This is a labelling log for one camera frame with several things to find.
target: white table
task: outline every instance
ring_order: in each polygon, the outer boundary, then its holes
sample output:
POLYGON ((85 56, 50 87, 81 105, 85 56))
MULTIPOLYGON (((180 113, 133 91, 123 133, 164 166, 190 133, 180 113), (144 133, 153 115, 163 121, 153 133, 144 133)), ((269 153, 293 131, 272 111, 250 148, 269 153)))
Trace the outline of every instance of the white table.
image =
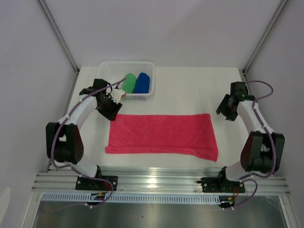
MULTIPOLYGON (((93 85, 97 70, 97 67, 81 68, 69 109, 77 102, 79 92, 93 85)), ((119 112, 138 115, 209 113, 218 144, 217 162, 181 154, 106 154, 110 122, 97 111, 89 115, 80 130, 85 155, 101 166, 200 169, 231 165, 239 160, 248 133, 240 117, 234 122, 225 121, 215 110, 225 94, 230 93, 230 83, 235 81, 240 81, 237 68, 157 67, 154 95, 145 101, 123 100, 119 112)))

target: gray wall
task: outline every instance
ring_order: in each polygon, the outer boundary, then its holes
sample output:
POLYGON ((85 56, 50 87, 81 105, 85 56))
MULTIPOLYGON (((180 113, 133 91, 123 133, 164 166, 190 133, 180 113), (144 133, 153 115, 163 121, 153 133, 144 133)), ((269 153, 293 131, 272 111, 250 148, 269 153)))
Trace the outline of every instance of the gray wall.
MULTIPOLYGON (((298 214, 304 210, 304 1, 291 0, 274 33, 249 71, 249 80, 260 79, 274 87, 274 94, 260 102, 265 119, 285 135, 280 172, 287 177, 298 214)), ((268 93, 253 85, 255 95, 268 93)), ((304 217, 299 216, 304 225, 304 217)))
POLYGON ((16 228, 74 73, 34 0, 0 1, 0 31, 0 192, 11 188, 1 227, 16 228))
POLYGON ((280 0, 47 0, 81 66, 239 67, 280 0))

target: blue cloth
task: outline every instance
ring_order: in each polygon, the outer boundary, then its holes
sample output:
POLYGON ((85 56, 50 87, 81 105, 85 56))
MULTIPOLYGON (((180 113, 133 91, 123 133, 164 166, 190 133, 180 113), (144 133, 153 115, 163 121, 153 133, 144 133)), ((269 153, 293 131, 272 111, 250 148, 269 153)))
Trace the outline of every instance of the blue cloth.
POLYGON ((147 94, 150 87, 150 77, 146 73, 140 73, 136 80, 134 94, 147 94))

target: basket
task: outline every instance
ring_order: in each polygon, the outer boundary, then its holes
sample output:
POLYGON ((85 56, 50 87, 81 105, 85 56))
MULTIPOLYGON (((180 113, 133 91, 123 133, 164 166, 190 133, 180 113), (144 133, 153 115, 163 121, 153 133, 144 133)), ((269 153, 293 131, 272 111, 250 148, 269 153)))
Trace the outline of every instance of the basket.
POLYGON ((150 77, 150 87, 147 94, 126 94, 126 98, 145 100, 154 92, 155 87, 155 65, 152 62, 143 61, 107 61, 100 64, 96 78, 102 78, 109 83, 121 80, 128 73, 136 77, 144 72, 150 77))

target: pink towel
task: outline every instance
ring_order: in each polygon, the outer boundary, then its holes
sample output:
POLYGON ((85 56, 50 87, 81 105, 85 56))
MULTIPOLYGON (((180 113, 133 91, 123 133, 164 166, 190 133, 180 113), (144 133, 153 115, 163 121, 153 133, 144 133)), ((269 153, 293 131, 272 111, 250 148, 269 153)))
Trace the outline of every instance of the pink towel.
POLYGON ((111 121, 107 153, 181 153, 216 162, 209 114, 122 115, 111 121))

